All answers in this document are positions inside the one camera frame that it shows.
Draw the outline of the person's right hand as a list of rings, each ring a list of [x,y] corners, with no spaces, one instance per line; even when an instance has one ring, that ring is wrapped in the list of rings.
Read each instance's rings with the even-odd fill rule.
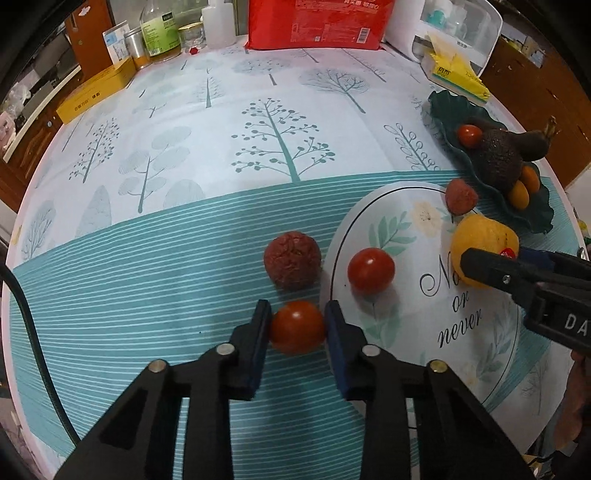
[[[554,445],[557,450],[567,447],[579,436],[583,426],[583,409],[590,403],[590,374],[586,368],[586,356],[572,350],[571,358],[573,365],[554,430]]]

